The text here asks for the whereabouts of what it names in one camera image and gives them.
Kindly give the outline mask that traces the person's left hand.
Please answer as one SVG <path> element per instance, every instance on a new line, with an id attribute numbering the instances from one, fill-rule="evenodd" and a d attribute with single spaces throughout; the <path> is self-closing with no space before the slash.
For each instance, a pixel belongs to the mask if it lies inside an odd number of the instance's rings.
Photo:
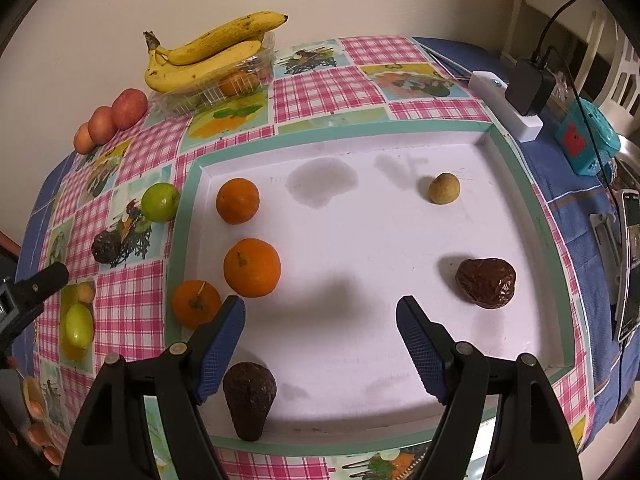
<path id="1" fill-rule="evenodd" d="M 63 456 L 53 444 L 49 431 L 44 424 L 46 410 L 40 394 L 36 393 L 35 379 L 25 377 L 17 369 L 17 360 L 13 356 L 6 357 L 6 364 L 8 364 L 10 370 L 17 372 L 18 378 L 20 378 L 21 393 L 29 419 L 28 426 L 23 431 L 24 436 L 32 445 L 32 448 L 36 452 L 40 452 L 52 466 L 61 466 Z"/>

